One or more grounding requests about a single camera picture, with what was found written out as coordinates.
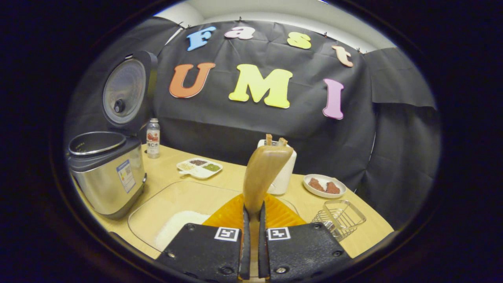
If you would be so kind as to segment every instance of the black fabric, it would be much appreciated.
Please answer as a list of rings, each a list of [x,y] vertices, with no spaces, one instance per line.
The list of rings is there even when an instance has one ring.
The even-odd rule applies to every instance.
[[[214,26],[207,44],[187,51],[187,35]],[[253,38],[228,39],[224,33],[236,26],[255,28]],[[307,34],[311,48],[287,43],[290,32]],[[332,45],[351,54],[354,67],[337,59]],[[191,98],[169,93],[174,68],[192,64],[185,87],[195,81],[199,63],[212,62],[202,91]],[[267,106],[263,99],[229,100],[240,71],[239,64],[256,65],[265,78],[277,68],[293,73],[288,85],[290,108]],[[323,115],[329,78],[344,85],[342,112],[336,120]],[[297,152],[294,173],[334,176],[354,188],[365,170],[375,133],[370,74],[363,56],[353,48],[299,27],[272,22],[219,22],[182,31],[159,54],[154,113],[159,118],[161,143],[185,152],[246,165],[266,133],[284,137]]]
[[[356,194],[400,229],[430,191],[440,148],[440,116],[433,108],[378,104],[374,150]]]
[[[435,99],[412,61],[397,48],[384,48],[365,54],[372,78],[372,101],[405,103],[436,109]]]
[[[65,145],[78,134],[107,130],[102,112],[103,87],[112,70],[124,57],[145,50],[159,54],[179,29],[176,23],[152,17],[118,38],[89,66],[71,98],[65,121]]]

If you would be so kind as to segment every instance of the metal rack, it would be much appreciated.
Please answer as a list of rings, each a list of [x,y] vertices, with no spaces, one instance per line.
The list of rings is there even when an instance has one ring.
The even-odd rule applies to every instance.
[[[342,241],[367,219],[347,200],[329,200],[311,221],[322,222],[337,241]]]

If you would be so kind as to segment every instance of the meat slice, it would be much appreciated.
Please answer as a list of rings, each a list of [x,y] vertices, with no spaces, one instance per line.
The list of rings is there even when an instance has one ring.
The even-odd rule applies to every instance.
[[[333,182],[328,182],[326,184],[326,192],[327,193],[341,193],[341,189],[339,189]]]
[[[325,189],[319,184],[318,180],[315,178],[311,178],[311,181],[309,181],[309,186],[317,189],[318,191],[325,192]]]

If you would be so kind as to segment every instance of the rice cooker lid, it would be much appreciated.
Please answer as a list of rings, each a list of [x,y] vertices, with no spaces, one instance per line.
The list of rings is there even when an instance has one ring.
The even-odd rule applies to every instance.
[[[157,57],[137,51],[117,65],[103,89],[103,113],[109,129],[135,135],[152,116]]]

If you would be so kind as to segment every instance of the bottle label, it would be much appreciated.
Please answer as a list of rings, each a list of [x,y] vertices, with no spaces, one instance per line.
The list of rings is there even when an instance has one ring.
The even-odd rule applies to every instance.
[[[147,130],[147,153],[148,154],[158,154],[159,153],[159,130]]]

